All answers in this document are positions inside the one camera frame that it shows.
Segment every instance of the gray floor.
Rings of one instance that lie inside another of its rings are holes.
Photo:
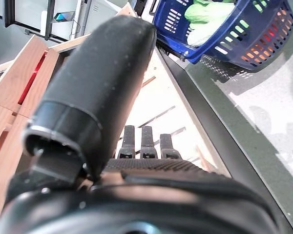
[[[293,0],[289,2],[293,9]],[[185,70],[293,224],[293,34],[261,71],[208,56]]]

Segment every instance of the textured rubber surface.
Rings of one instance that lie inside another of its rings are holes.
[[[149,169],[156,171],[199,172],[201,168],[193,163],[179,159],[110,159],[105,167],[106,172],[125,169]]]

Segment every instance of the red object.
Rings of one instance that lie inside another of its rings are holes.
[[[28,81],[28,83],[27,83],[27,85],[26,85],[26,87],[25,87],[23,93],[21,94],[21,97],[20,97],[19,101],[18,101],[18,104],[19,104],[19,105],[22,105],[22,104],[23,104],[23,102],[24,102],[24,100],[25,100],[25,97],[26,97],[26,95],[28,94],[28,91],[29,91],[31,85],[32,85],[33,82],[34,82],[34,80],[35,80],[35,78],[36,78],[36,75],[37,75],[37,73],[38,73],[38,71],[39,71],[39,69],[40,69],[40,67],[41,67],[41,65],[42,65],[42,63],[43,63],[43,61],[44,61],[45,56],[46,56],[47,53],[48,53],[48,52],[45,52],[45,53],[43,54],[43,56],[41,57],[39,63],[37,64],[37,66],[36,66],[36,68],[35,68],[35,70],[34,70],[34,73],[31,75],[31,78],[29,79],[29,81]]]

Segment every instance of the basket handle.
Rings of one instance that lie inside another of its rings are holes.
[[[156,11],[156,9],[154,10],[154,7],[156,5],[156,1],[157,0],[153,0],[152,5],[151,5],[151,8],[150,8],[150,11],[149,11],[149,14],[152,15],[152,16],[154,16],[155,11]]]

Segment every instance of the blue plastic basket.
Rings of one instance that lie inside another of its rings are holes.
[[[192,47],[187,45],[191,29],[184,17],[192,4],[193,0],[160,0],[153,24],[165,50],[194,64],[207,54],[249,70],[257,69],[283,48],[293,31],[293,12],[287,0],[238,0],[214,35],[204,45]]]

